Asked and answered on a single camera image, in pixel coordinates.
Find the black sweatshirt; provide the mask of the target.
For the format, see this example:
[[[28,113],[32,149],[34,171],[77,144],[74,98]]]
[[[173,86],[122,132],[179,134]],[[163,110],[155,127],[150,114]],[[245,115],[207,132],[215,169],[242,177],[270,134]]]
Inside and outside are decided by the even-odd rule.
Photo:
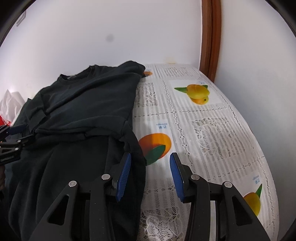
[[[94,181],[124,153],[131,155],[126,189],[108,204],[115,239],[137,239],[147,162],[132,130],[132,112],[144,71],[133,61],[89,66],[60,75],[25,103],[16,125],[26,128],[13,139],[32,139],[18,161],[1,169],[1,240],[29,240],[70,181]]]

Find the red paper gift bag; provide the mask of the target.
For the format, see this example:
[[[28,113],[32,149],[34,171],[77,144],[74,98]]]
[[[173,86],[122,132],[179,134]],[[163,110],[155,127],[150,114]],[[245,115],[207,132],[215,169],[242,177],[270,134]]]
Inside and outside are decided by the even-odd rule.
[[[6,125],[6,126],[10,126],[10,122],[5,121],[2,116],[0,116],[0,126]]]

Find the white plastic bag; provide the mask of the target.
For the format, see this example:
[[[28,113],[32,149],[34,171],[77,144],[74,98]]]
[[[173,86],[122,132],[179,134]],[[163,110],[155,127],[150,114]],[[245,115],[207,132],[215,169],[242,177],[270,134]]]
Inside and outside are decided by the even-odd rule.
[[[19,92],[7,90],[1,99],[1,118],[4,123],[13,125],[24,104],[25,100]]]

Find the fruit print tablecloth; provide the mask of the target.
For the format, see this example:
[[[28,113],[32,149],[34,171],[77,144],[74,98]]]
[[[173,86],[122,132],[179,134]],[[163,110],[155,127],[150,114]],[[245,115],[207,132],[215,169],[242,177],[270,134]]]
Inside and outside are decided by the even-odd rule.
[[[170,154],[211,183],[232,182],[241,195],[258,195],[258,219],[271,240],[279,230],[278,197],[263,151],[239,111],[197,68],[148,64],[137,87],[133,131],[147,164],[138,240],[184,240],[190,205],[177,197]]]

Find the white wall switch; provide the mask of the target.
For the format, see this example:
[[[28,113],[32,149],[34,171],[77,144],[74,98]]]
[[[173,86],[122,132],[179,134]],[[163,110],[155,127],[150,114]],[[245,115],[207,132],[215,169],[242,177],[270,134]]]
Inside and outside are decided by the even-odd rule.
[[[20,17],[17,19],[17,21],[16,21],[16,26],[18,27],[21,23],[22,23],[22,21],[26,18],[26,13],[27,13],[27,11],[24,11],[21,15],[20,15]]]

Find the brown wooden door frame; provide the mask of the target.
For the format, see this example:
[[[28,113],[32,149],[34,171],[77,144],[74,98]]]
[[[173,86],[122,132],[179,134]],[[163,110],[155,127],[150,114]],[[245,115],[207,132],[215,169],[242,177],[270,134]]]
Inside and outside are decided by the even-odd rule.
[[[201,0],[202,41],[199,70],[215,81],[222,31],[221,0]]]

